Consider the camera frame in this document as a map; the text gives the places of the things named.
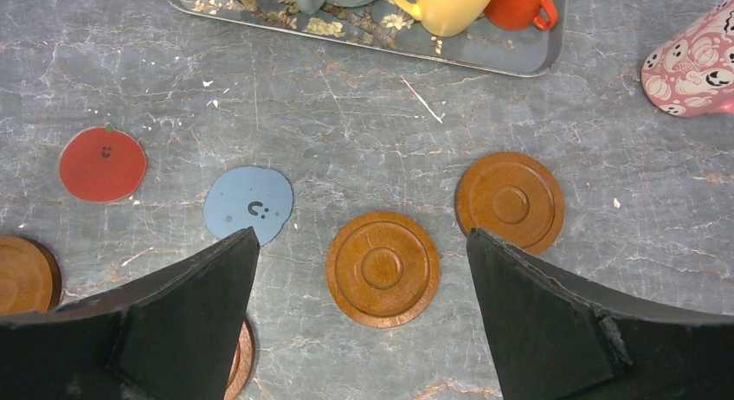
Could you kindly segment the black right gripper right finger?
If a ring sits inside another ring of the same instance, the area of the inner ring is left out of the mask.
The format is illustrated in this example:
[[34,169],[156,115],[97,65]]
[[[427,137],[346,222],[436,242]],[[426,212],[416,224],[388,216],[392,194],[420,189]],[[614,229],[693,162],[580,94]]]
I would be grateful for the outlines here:
[[467,257],[504,398],[732,398],[732,317],[602,286],[482,229]]

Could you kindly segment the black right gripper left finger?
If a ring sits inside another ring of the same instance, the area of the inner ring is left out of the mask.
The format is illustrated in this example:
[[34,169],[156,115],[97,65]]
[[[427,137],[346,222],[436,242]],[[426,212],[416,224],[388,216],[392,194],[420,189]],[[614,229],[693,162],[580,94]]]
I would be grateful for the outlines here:
[[241,229],[104,293],[3,317],[2,398],[223,398],[259,252]]

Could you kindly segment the blue round coaster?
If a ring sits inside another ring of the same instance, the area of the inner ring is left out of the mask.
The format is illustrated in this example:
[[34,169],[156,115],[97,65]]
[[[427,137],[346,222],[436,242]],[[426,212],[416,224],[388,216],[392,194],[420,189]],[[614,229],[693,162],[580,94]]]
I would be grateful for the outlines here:
[[226,171],[212,184],[203,218],[217,238],[252,227],[259,243],[266,245],[290,217],[293,201],[293,187],[280,172],[243,166]]

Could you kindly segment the glossy wooden ridged coaster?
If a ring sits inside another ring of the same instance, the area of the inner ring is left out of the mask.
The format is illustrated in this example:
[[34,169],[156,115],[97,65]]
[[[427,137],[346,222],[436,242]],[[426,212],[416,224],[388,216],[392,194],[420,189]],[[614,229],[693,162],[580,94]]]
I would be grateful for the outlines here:
[[61,289],[59,264],[45,246],[20,236],[1,236],[2,316],[54,309]]

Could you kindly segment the red round coaster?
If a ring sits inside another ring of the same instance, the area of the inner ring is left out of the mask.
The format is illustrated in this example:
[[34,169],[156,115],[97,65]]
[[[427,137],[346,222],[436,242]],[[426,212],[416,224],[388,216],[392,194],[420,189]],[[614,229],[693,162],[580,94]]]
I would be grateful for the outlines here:
[[131,196],[146,170],[147,157],[136,139],[101,126],[78,132],[59,161],[59,177],[66,191],[90,203],[112,203]]

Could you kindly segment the green floral serving tray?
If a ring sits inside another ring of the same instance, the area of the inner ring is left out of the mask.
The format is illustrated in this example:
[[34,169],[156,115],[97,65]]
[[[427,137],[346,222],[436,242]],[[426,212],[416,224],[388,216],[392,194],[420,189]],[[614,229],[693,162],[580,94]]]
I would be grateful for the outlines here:
[[547,73],[563,46],[565,23],[511,31],[484,17],[449,38],[430,35],[390,0],[364,7],[326,4],[314,15],[296,0],[167,0],[184,13],[520,77]]

